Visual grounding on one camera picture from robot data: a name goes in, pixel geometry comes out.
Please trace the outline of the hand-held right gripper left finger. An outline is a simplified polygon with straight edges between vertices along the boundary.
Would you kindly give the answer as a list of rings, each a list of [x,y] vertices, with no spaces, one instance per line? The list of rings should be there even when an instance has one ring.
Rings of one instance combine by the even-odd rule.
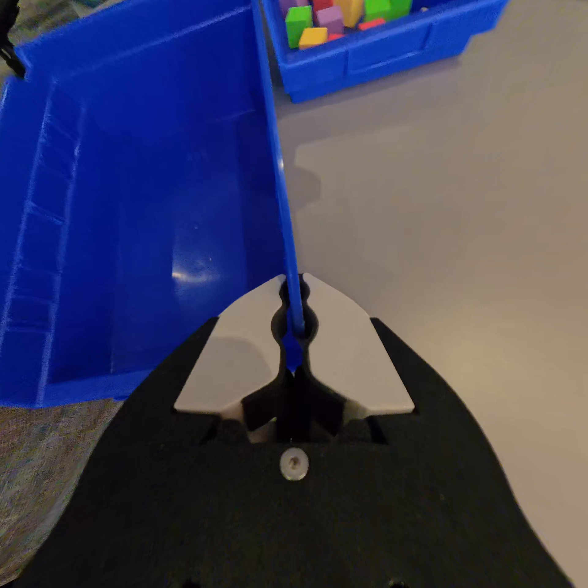
[[[271,278],[218,316],[175,401],[177,412],[237,420],[248,432],[277,416],[287,379],[285,281]]]

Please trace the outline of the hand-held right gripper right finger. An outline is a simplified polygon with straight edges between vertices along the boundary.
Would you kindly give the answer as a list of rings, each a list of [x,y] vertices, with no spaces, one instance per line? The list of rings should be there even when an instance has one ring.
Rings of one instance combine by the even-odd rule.
[[[302,275],[316,329],[307,347],[310,374],[343,399],[344,416],[413,412],[415,405],[368,313],[309,273]]]

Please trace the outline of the blue plastic bin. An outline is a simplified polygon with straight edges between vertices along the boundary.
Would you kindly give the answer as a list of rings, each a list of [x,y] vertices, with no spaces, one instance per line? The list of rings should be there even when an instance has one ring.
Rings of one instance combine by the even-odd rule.
[[[411,13],[311,49],[291,49],[279,1],[261,2],[283,87],[294,104],[461,55],[494,29],[507,1],[414,1]]]
[[[298,264],[257,1],[123,1],[1,96],[1,406],[123,399]]]

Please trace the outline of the grey desk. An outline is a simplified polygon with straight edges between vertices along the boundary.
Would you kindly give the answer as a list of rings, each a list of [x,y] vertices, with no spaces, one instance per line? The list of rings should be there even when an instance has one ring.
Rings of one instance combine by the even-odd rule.
[[[587,587],[587,1],[302,104],[270,65],[299,270],[452,386]]]

